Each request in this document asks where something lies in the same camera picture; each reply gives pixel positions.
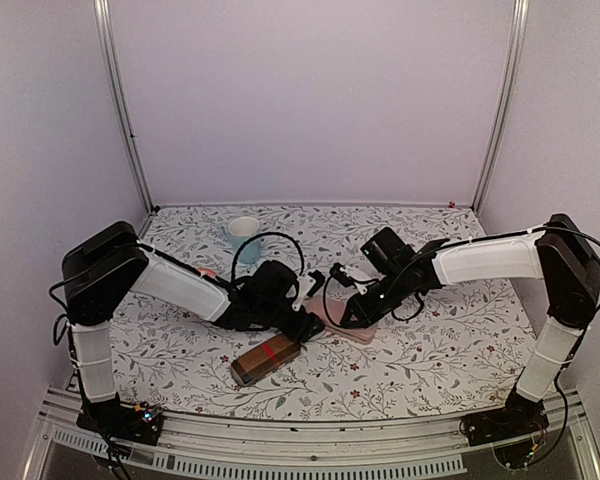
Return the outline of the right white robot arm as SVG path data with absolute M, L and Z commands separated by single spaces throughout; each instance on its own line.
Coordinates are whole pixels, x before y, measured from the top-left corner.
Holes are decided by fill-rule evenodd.
M 371 276 L 333 268 L 340 284 L 355 288 L 336 319 L 348 329 L 388 324 L 380 381 L 352 396 L 381 412 L 450 413 L 514 397 L 496 422 L 517 436 L 600 306 L 600 258 L 564 214 L 523 231 L 420 248 L 384 228 L 362 253 Z

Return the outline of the brown plaid glasses case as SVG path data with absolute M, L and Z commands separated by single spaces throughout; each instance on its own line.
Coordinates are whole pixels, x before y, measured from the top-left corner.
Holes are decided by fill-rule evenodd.
M 253 385 L 294 360 L 300 350 L 299 343 L 278 334 L 236 358 L 230 365 L 231 376 L 240 386 Z

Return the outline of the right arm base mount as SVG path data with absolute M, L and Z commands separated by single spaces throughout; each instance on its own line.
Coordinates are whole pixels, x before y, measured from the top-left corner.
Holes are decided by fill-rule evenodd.
M 528 400 L 512 390 L 502 407 L 463 416 L 459 430 L 470 446 L 478 446 L 539 433 L 548 426 L 543 401 Z

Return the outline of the pink glasses case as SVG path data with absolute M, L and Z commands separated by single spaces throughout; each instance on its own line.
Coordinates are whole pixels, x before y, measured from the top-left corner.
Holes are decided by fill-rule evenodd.
M 346 302 L 343 300 L 326 298 L 326 304 L 323 304 L 321 296 L 315 295 L 307 300 L 304 304 L 309 313 L 316 314 L 324 323 L 327 331 L 336 334 L 337 336 L 350 340 L 352 342 L 368 345 L 373 340 L 378 325 L 364 328 L 343 328 L 343 321 L 346 317 Z

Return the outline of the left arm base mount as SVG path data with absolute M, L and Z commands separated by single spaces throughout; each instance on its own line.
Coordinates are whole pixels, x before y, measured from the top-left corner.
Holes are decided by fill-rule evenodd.
M 95 402 L 81 395 L 81 410 L 76 425 L 84 430 L 98 433 L 103 439 L 120 439 L 144 445 L 156 446 L 164 422 L 163 408 L 158 404 L 141 402 L 125 406 L 119 395 L 112 399 Z

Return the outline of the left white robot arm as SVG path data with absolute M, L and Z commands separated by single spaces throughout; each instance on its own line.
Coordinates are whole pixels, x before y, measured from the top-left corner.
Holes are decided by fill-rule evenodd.
M 80 390 L 91 403 L 91 419 L 106 433 L 121 433 L 129 423 L 126 408 L 116 402 L 109 323 L 131 294 L 174 305 L 230 331 L 273 328 L 298 345 L 323 330 L 319 316 L 304 306 L 316 291 L 317 272 L 267 260 L 240 276 L 238 263 L 232 260 L 227 279 L 208 274 L 141 241 L 125 221 L 64 256 L 62 279 L 49 295 L 64 293 L 56 301 L 69 324 Z

